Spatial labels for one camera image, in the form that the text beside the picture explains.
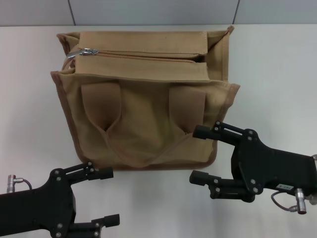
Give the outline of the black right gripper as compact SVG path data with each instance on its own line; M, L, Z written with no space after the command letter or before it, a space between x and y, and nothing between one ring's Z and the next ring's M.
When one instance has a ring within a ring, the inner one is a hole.
M253 202L265 188L305 196L317 191L317 169L312 156L282 151L264 145L252 129L241 129L216 121L213 127L197 125L194 138L211 139L235 146L231 158L234 179L192 171L189 182L207 185L211 199Z

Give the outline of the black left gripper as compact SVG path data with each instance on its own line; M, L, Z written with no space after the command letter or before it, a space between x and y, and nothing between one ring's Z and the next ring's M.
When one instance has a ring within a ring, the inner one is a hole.
M71 183L113 178L113 169L96 169L92 162L54 169L41 187L0 196L0 235L47 230L53 238L100 238L103 227L120 225L119 214L74 223Z

